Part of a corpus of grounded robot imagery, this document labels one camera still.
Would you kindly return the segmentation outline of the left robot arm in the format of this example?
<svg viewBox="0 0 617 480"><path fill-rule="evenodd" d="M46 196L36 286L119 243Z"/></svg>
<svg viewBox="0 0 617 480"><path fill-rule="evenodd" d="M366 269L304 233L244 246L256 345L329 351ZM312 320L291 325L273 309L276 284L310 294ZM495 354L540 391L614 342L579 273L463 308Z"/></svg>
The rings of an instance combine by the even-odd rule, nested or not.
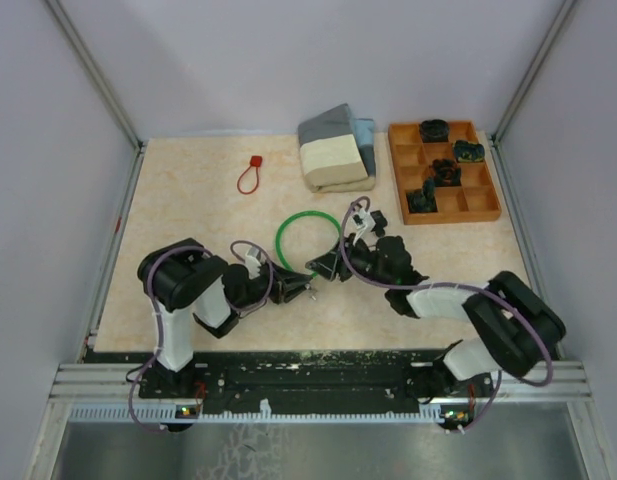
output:
<svg viewBox="0 0 617 480"><path fill-rule="evenodd" d="M287 304L311 288L312 278L273 262L258 245L237 240L248 250L230 263L187 238L148 254L137 277L156 319L155 362L164 370L160 383L172 395L189 394L196 384L191 326L216 339L240 320L266 306Z"/></svg>

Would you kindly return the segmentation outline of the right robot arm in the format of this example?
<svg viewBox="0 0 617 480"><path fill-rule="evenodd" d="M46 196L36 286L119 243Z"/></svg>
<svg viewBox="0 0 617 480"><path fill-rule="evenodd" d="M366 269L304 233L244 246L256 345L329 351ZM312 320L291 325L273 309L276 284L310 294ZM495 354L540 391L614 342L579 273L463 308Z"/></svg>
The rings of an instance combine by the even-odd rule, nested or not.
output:
<svg viewBox="0 0 617 480"><path fill-rule="evenodd" d="M516 274L501 271L483 287L431 282L414 269L400 236L370 247L351 234L306 267L329 281L355 277L383 288L402 316L471 323L478 337L450 346L435 367L436 387L449 396L477 375L502 370L524 377L566 334L561 318Z"/></svg>

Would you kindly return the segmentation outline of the red cable seal lock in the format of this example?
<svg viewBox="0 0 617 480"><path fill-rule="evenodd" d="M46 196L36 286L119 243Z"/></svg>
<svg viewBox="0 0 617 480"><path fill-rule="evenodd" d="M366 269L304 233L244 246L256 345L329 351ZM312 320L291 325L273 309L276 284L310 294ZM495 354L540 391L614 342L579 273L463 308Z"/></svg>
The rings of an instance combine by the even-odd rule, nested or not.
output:
<svg viewBox="0 0 617 480"><path fill-rule="evenodd" d="M240 174L236 182L237 191L241 195L251 195L255 193L260 186L260 170L263 164L261 155L253 155L248 166Z"/></svg>

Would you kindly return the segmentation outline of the black Kaijing padlock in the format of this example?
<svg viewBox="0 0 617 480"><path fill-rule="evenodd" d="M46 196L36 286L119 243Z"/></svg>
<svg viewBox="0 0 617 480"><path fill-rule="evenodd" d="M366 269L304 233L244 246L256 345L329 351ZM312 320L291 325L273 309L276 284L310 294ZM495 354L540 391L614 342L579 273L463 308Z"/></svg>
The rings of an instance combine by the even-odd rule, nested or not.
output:
<svg viewBox="0 0 617 480"><path fill-rule="evenodd" d="M370 216L374 222L371 232L378 238L384 237L388 226L387 219L380 210L371 211Z"/></svg>

